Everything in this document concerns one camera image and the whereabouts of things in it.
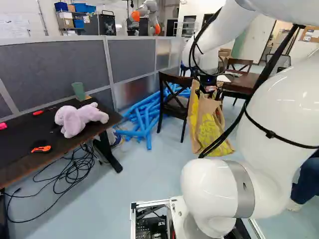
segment pink object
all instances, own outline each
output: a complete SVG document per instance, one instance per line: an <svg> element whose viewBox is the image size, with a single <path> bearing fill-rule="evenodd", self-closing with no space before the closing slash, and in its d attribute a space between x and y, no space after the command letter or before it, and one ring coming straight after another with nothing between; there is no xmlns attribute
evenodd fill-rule
<svg viewBox="0 0 319 239"><path fill-rule="evenodd" d="M0 123L0 130L8 128L5 122Z"/></svg>

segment person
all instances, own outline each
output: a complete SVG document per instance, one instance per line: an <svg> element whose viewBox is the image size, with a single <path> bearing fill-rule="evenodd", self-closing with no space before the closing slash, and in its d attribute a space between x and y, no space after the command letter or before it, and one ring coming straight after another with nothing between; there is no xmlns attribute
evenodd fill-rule
<svg viewBox="0 0 319 239"><path fill-rule="evenodd" d="M297 184L293 184L291 200L287 204L290 211L299 211L302 206L319 194L319 152L314 153L301 166Z"/></svg>

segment paper on wall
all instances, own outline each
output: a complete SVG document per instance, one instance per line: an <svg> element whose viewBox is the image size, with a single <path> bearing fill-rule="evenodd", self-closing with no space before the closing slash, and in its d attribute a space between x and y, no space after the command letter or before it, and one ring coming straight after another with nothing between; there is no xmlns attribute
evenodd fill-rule
<svg viewBox="0 0 319 239"><path fill-rule="evenodd" d="M0 38L30 37L29 21L21 16L0 14Z"/></svg>

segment blue storage bin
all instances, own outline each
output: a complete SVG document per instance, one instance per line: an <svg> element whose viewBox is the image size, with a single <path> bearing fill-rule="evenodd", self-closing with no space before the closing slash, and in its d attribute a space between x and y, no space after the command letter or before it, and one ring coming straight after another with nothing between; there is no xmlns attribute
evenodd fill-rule
<svg viewBox="0 0 319 239"><path fill-rule="evenodd" d="M65 2L56 2L54 4L55 10L56 11L69 11L68 9L68 4L66 4Z"/></svg>
<svg viewBox="0 0 319 239"><path fill-rule="evenodd" d="M74 3L76 12L87 12L86 3Z"/></svg>
<svg viewBox="0 0 319 239"><path fill-rule="evenodd" d="M95 12L96 6L86 5L86 11L89 13Z"/></svg>
<svg viewBox="0 0 319 239"><path fill-rule="evenodd" d="M76 28L84 28L84 20L73 20Z"/></svg>

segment green cup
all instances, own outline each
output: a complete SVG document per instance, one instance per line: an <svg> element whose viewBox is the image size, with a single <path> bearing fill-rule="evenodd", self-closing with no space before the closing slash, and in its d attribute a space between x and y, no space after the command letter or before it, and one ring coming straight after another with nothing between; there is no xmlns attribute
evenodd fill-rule
<svg viewBox="0 0 319 239"><path fill-rule="evenodd" d="M76 98L80 101L85 100L84 86L82 82L74 82L71 84L76 95Z"/></svg>

